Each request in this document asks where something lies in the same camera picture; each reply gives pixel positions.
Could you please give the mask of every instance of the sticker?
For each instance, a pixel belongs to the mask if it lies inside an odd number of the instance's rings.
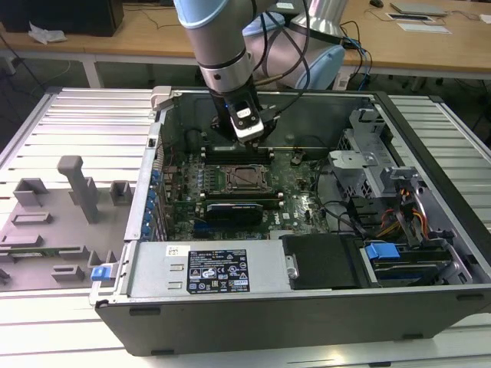
[[[190,245],[167,245],[166,256],[167,257],[187,257]]]
[[[295,7],[293,6],[292,3],[290,2],[277,2],[276,3],[276,6],[280,9],[290,9],[290,10],[293,10],[295,9]]]
[[[11,255],[13,258],[29,258],[29,257],[42,257],[43,255],[41,253],[17,253],[17,254],[12,254]]]
[[[245,249],[189,251],[187,269],[187,291],[190,294],[250,291],[249,265]]]

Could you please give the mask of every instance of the blue cable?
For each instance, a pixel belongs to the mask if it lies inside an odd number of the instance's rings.
[[[345,36],[345,38],[347,40],[349,40],[351,42],[351,44],[353,44],[360,51],[363,59],[365,60],[365,75],[363,77],[363,80],[361,81],[360,87],[358,88],[358,90],[361,90],[361,88],[363,88],[363,86],[365,85],[365,82],[367,81],[367,77],[368,77],[368,58],[367,58],[367,54],[365,53],[365,50],[361,47],[360,42],[355,41],[354,39],[349,38],[348,36]]]

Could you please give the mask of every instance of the floor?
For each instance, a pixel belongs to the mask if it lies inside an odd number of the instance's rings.
[[[26,60],[37,79],[48,86],[88,87],[82,64],[68,61]],[[108,88],[148,88],[147,69],[143,64],[100,63],[99,70]],[[155,65],[156,85],[196,86],[195,67]],[[0,150],[15,134],[32,108],[42,97],[43,91],[27,72],[23,64],[17,66],[12,77],[0,74]],[[388,94],[414,94],[410,90],[413,79],[408,77],[372,76],[365,90],[382,90]],[[349,88],[357,90],[361,76],[350,82]],[[428,78],[415,94],[438,95],[454,112],[472,127],[481,117],[475,132],[481,140],[491,134],[491,122],[482,117],[486,105],[491,102],[491,83],[477,80],[445,79],[442,85]]]

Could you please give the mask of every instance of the circuit board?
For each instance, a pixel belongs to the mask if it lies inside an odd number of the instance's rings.
[[[292,155],[293,152],[275,153],[272,163],[264,166],[205,165],[199,156],[189,155],[181,162],[180,175],[172,183],[175,190],[167,197],[174,216],[169,240],[259,240],[328,232],[325,215],[311,191],[316,162],[293,166]],[[203,192],[212,198],[204,199]],[[203,216],[205,205],[228,202],[213,200],[213,193],[230,196],[247,193],[253,198],[256,194],[257,200],[239,202],[263,205],[261,222],[242,228],[209,228]],[[281,193],[281,200],[273,193]],[[203,239],[196,235],[198,226],[206,229]]]

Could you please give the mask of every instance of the paper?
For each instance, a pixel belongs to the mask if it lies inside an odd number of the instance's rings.
[[[36,27],[31,22],[29,22],[29,24],[31,26],[31,30],[28,34],[37,42],[48,44],[48,42],[61,42],[67,40],[67,38],[64,36],[63,31],[48,31],[46,29]]]
[[[481,14],[479,18],[481,18],[481,21],[483,21],[487,25],[491,25],[491,15]]]
[[[295,9],[295,7],[291,2],[277,2],[276,7],[280,9],[291,9],[291,10]]]
[[[399,27],[408,32],[425,32],[425,33],[444,33],[451,35],[448,29],[441,25],[410,25],[407,23],[397,23]]]

